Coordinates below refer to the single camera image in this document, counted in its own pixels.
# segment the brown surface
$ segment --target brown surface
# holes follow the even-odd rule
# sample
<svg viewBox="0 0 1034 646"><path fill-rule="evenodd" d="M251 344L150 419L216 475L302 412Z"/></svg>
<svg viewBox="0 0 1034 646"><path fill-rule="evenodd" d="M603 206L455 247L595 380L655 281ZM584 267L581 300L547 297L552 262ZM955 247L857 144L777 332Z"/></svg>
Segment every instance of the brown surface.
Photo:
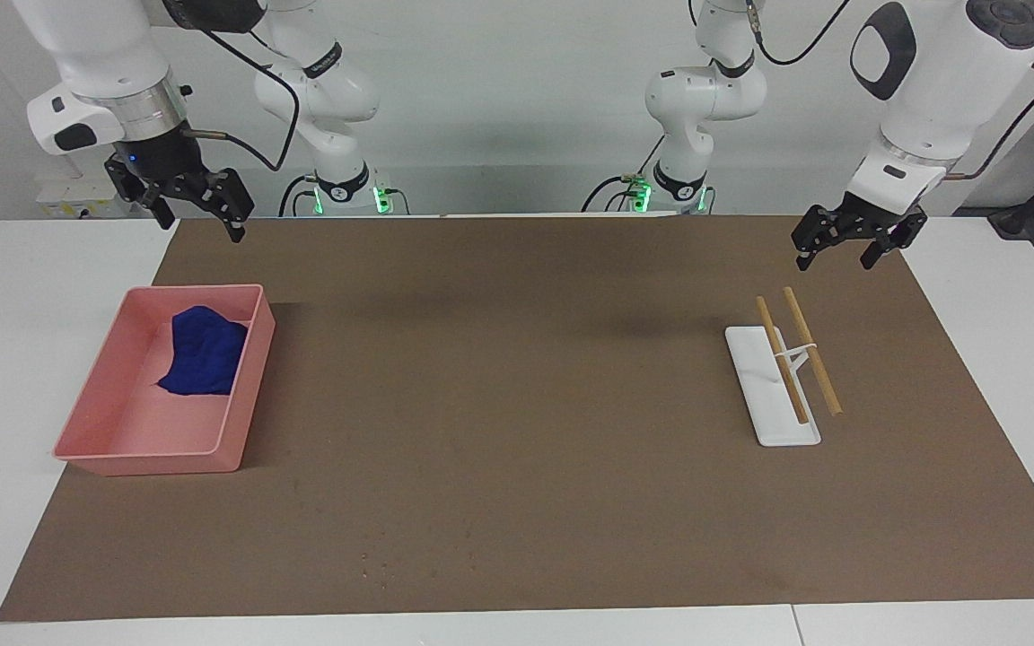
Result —
<svg viewBox="0 0 1034 646"><path fill-rule="evenodd" d="M1034 486L906 265L800 275L791 227L184 221L157 283L274 304L243 468L68 467L0 621L1034 597ZM768 450L724 328L788 283L847 413Z"/></svg>

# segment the dark blue fabric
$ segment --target dark blue fabric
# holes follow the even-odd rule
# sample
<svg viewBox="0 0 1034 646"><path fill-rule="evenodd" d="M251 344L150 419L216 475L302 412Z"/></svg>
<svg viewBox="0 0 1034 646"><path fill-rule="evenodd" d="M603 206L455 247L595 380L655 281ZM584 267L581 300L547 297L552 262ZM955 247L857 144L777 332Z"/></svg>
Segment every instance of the dark blue fabric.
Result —
<svg viewBox="0 0 1034 646"><path fill-rule="evenodd" d="M230 394L246 327L196 306L176 315L172 328L174 363L159 386L173 394Z"/></svg>

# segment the pink plastic container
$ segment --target pink plastic container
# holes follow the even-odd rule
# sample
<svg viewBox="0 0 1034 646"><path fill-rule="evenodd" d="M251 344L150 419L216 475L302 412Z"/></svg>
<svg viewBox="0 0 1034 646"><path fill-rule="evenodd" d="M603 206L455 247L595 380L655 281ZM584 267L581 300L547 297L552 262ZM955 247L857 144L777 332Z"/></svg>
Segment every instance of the pink plastic container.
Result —
<svg viewBox="0 0 1034 646"><path fill-rule="evenodd" d="M174 361L170 324L195 305L249 328L229 396L176 396L157 384ZM54 457L103 475L238 469L272 339L262 285L126 291Z"/></svg>

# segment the white table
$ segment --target white table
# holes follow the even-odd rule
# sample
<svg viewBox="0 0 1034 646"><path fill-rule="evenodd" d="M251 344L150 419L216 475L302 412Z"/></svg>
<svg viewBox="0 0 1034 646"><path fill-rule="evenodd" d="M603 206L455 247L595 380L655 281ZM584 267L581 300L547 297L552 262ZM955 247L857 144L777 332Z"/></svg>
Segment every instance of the white table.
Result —
<svg viewBox="0 0 1034 646"><path fill-rule="evenodd" d="M152 221L0 221L0 602L58 483L49 451L79 386L120 298L151 281L169 239ZM933 220L906 256L1034 479L1034 250L985 221ZM1034 602L0 625L0 643L214 641L1034 646Z"/></svg>

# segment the white plastic base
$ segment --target white plastic base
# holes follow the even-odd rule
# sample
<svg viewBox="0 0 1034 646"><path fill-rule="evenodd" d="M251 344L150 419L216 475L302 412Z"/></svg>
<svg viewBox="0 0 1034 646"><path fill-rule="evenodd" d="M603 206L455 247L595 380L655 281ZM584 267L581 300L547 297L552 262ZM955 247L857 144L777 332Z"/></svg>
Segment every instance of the white plastic base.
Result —
<svg viewBox="0 0 1034 646"><path fill-rule="evenodd" d="M777 330L777 336L780 337L781 344L784 344L785 339L780 335L780 330ZM813 418L813 408L804 397L804 389L800 388L799 380L793 379L792 388L799 393L809 417L808 425L796 421L792 400L788 399L788 391L781 380L780 368L777 368L777 359L772 355L764 328L729 328L725 331L725 340L729 343L736 377L739 377L739 388L744 393L748 412L752 417L752 428L756 429L756 438L760 444L820 444L820 429L817 429ZM800 364L803 363L796 363L793 367L793 375Z"/></svg>

